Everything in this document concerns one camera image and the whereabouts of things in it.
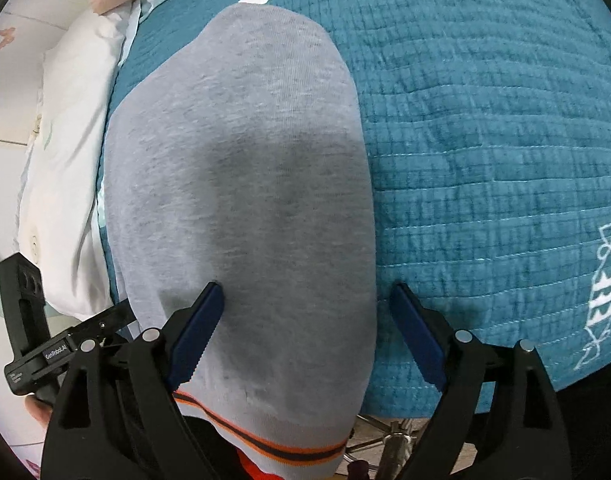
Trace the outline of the teal quilted bedspread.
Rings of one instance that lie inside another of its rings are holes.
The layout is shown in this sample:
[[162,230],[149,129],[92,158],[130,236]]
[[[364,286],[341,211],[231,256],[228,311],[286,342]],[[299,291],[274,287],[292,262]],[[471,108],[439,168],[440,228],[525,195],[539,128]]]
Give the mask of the teal quilted bedspread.
[[[118,106],[237,0],[168,0]],[[404,281],[553,385],[611,363],[611,13],[601,0],[270,0],[322,25],[359,95],[378,295]]]

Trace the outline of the chrome stool base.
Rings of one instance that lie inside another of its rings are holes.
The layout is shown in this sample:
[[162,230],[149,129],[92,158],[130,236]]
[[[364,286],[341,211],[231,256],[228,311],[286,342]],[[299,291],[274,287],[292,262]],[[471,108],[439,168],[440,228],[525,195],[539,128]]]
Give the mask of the chrome stool base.
[[429,419],[359,415],[337,475],[348,478],[354,462],[366,463],[369,479],[395,479],[413,454]]

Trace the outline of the white pillow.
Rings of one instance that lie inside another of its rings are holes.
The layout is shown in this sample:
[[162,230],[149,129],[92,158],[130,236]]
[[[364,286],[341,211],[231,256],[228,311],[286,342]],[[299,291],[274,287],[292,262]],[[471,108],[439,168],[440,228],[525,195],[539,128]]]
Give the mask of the white pillow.
[[47,303],[87,320],[111,304],[97,172],[130,6],[85,10],[43,56],[36,131],[21,177],[16,246],[40,269]]

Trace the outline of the grey and navy sweatshirt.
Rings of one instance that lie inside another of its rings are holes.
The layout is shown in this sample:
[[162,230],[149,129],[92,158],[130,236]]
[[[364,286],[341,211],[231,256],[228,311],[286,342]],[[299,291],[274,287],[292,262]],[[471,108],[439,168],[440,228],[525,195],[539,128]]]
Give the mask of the grey and navy sweatshirt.
[[114,111],[104,206],[144,328],[209,282],[225,309],[176,393],[267,479],[324,479],[363,403],[377,330],[359,103],[325,29],[236,3]]

